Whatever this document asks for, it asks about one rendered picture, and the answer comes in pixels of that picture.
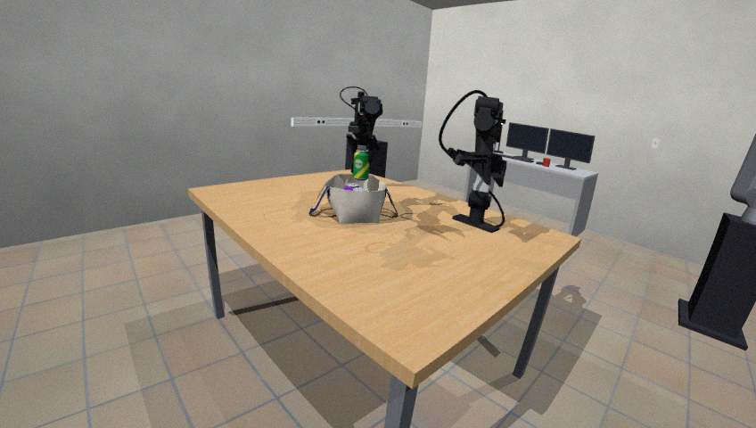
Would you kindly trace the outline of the white tote bag with blue handles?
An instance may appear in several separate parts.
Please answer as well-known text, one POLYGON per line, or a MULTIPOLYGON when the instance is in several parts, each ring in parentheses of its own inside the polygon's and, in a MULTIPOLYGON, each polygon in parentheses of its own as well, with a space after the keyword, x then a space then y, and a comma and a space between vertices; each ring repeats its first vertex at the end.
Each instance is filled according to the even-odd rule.
POLYGON ((353 174, 336 174, 325 182, 324 187, 323 194, 314 209, 313 204, 309 215, 317 210, 325 193, 340 223, 379 223, 386 193, 397 212, 386 184, 375 176, 369 175, 367 180, 359 181, 353 174), (367 189, 367 192, 343 190, 347 183, 358 184, 358 187, 367 189))

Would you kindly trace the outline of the green and yellow drink can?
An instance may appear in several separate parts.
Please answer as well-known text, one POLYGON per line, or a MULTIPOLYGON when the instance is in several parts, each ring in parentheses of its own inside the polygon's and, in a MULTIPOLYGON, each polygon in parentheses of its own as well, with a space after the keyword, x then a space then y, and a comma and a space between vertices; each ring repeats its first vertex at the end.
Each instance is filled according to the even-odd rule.
POLYGON ((356 149, 354 153, 353 177, 359 181, 369 178, 369 150, 356 149))

